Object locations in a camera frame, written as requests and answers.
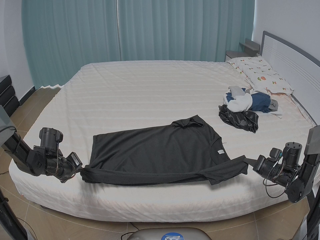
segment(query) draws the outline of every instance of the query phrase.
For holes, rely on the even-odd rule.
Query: pillow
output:
[[[273,94],[291,94],[293,88],[284,77],[275,72],[266,60],[259,57],[238,57],[228,60],[240,74],[244,74],[253,88],[261,88]]]

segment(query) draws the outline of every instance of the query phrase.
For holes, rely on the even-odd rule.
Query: headboard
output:
[[[260,55],[294,88],[293,98],[320,124],[320,61],[294,44],[263,31]]]

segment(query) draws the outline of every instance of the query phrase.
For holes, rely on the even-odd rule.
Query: black t-shirt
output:
[[[247,174],[244,158],[230,160],[221,137],[195,115],[170,125],[95,135],[81,176],[85,182],[115,185],[203,180],[214,185]]]

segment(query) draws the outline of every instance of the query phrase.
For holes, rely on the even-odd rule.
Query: baseboard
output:
[[[20,102],[20,106],[22,106],[22,104],[36,91],[35,87],[32,87],[19,101]]]

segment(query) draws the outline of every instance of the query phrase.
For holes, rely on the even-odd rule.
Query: fitted sheet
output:
[[[286,142],[305,146],[312,127],[286,94],[272,95],[283,118],[258,112],[254,134],[227,125],[218,116],[228,86],[249,87],[227,62],[119,61],[83,66],[42,111],[24,140],[39,145],[42,127],[60,130],[64,156],[74,151],[89,164],[93,135],[168,125],[198,114],[222,137],[230,159],[268,156]],[[62,184],[53,176],[34,177],[13,161],[10,176],[20,194],[48,208],[78,217],[118,222],[216,221],[248,214],[287,199],[271,199],[262,178],[249,167],[211,186],[208,181],[154,186],[90,184],[78,173]],[[319,181],[317,173],[315,182]],[[284,190],[272,186],[276,196]]]

